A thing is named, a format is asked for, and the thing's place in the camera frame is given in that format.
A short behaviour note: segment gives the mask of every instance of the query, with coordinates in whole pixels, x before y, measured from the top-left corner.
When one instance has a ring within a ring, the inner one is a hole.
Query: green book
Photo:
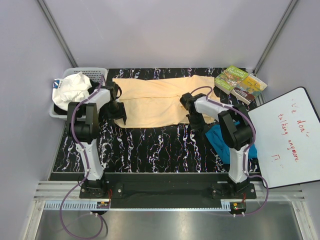
[[[226,94],[230,94],[231,91],[248,75],[249,73],[246,71],[242,71],[235,66],[229,66],[224,72],[214,79],[214,85]]]

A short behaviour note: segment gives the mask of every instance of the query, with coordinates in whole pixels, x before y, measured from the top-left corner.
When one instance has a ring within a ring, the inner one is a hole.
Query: floor
[[[112,78],[143,80],[180,78],[192,75],[218,76],[225,68],[144,68],[110,69]],[[232,95],[218,88],[215,94],[221,102],[240,103]],[[257,105],[245,105],[248,110]],[[223,173],[229,170],[204,134],[195,135],[188,124],[157,128],[120,128],[100,123],[101,137],[97,141],[98,154],[105,172],[109,173]],[[258,160],[250,159],[251,172],[258,172]],[[53,173],[83,173],[84,168],[75,144],[64,130]]]
[[[259,205],[251,202],[248,212]],[[64,211],[68,229],[80,236],[91,237],[100,229],[100,221],[87,212]],[[103,215],[103,226],[97,240],[302,240],[293,207],[289,203],[268,202],[252,216],[233,218],[226,212],[154,212],[109,211]],[[74,239],[62,230],[59,213],[45,210],[36,240]]]

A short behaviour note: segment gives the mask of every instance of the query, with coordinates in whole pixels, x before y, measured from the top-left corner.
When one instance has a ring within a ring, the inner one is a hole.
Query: crumpled white cloth
[[[81,72],[65,78],[57,78],[53,83],[52,100],[62,110],[68,110],[70,102],[81,102],[89,97],[91,88],[89,77]]]

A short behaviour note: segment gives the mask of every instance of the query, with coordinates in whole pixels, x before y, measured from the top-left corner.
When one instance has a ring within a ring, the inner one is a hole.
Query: shiny gray floor
[[[248,212],[257,203],[248,203]],[[100,228],[100,221],[85,216],[74,221],[84,211],[64,211],[68,229],[81,237],[90,237]],[[97,240],[301,240],[298,222],[289,203],[268,202],[259,213],[246,217],[227,217],[222,212],[119,212],[103,215],[106,227]],[[37,240],[71,240],[62,228],[59,213],[45,210]]]

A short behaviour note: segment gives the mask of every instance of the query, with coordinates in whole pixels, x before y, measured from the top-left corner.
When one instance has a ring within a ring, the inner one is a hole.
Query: black whiteboard border
[[[286,95],[286,94],[288,94],[288,93],[291,93],[291,92],[293,92],[293,91],[295,91],[295,90],[297,90],[297,89],[303,89],[303,90],[305,91],[305,94],[306,94],[306,96],[307,96],[308,99],[309,99],[309,102],[310,102],[310,104],[311,104],[311,106],[312,106],[312,109],[313,109],[313,111],[314,111],[314,113],[315,113],[315,115],[316,115],[316,117],[318,118],[318,121],[319,121],[319,123],[320,123],[320,118],[319,118],[319,115],[318,115],[318,113],[317,113],[317,111],[316,111],[316,108],[315,108],[313,102],[311,101],[311,98],[310,98],[310,96],[309,96],[309,93],[308,93],[307,89],[306,89],[304,86],[298,86],[298,87],[296,87],[295,89],[292,89],[291,91],[288,91],[288,92],[286,92],[286,93],[284,93],[284,94],[282,94],[282,95],[280,95],[280,96],[277,96],[276,98],[274,98],[274,99],[272,99],[272,100],[270,100],[270,101],[267,101],[267,102],[261,104],[260,106],[256,107],[255,109],[258,109],[258,108],[260,108],[261,106],[263,106],[263,105],[265,105],[265,104],[268,104],[268,103],[272,102],[273,100],[276,100],[276,99],[278,99],[278,98],[281,98],[283,95]],[[294,184],[289,184],[289,185],[268,187],[268,189],[278,189],[278,188],[283,188],[283,187],[295,186],[295,185],[299,185],[299,184],[315,183],[315,182],[319,182],[319,181],[320,181],[320,179],[314,180],[314,181],[303,181],[303,182],[294,183]],[[262,185],[264,186],[265,189],[267,188],[267,187],[265,186],[265,182],[264,182],[264,181],[262,181]]]

